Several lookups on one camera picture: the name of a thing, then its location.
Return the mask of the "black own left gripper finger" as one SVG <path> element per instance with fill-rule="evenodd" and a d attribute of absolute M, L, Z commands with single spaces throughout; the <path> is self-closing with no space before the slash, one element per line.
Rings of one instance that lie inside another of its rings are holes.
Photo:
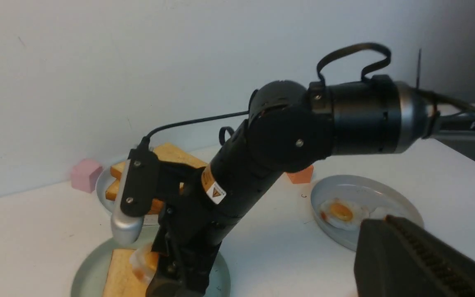
<path fill-rule="evenodd" d="M 475 261 L 392 215 L 361 223 L 354 275 L 360 297 L 475 297 Z"/>

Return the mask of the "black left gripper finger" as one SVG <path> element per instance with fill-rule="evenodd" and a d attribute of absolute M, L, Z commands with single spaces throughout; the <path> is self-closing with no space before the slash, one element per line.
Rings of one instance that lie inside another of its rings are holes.
<path fill-rule="evenodd" d="M 147 297 L 177 297 L 186 284 L 186 246 L 168 231 L 157 231 L 151 244 L 155 274 L 146 289 Z"/>
<path fill-rule="evenodd" d="M 180 245 L 180 295 L 206 294 L 209 274 L 221 245 L 221 242 L 217 245 L 200 243 Z"/>

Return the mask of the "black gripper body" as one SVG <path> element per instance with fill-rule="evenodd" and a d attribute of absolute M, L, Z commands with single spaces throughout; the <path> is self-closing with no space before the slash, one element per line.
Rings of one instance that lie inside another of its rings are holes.
<path fill-rule="evenodd" d="M 245 120 L 199 169 L 152 153 L 152 196 L 165 208 L 151 251 L 181 264 L 208 260 L 287 169 L 284 120 Z"/>

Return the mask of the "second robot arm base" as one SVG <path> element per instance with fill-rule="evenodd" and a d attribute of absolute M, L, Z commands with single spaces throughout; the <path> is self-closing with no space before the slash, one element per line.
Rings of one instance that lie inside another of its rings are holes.
<path fill-rule="evenodd" d="M 449 104 L 438 105 L 438 110 L 433 138 L 475 161 L 475 113 Z"/>

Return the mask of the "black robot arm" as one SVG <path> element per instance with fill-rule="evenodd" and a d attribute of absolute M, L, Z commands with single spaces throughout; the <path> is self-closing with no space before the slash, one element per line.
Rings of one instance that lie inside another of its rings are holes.
<path fill-rule="evenodd" d="M 437 104 L 475 113 L 475 106 L 400 86 L 386 75 L 308 89 L 275 81 L 249 101 L 249 117 L 206 167 L 140 159 L 143 204 L 164 202 L 152 250 L 156 276 L 148 297 L 201 297 L 221 242 L 284 172 L 332 155 L 401 153 L 439 133 Z"/>

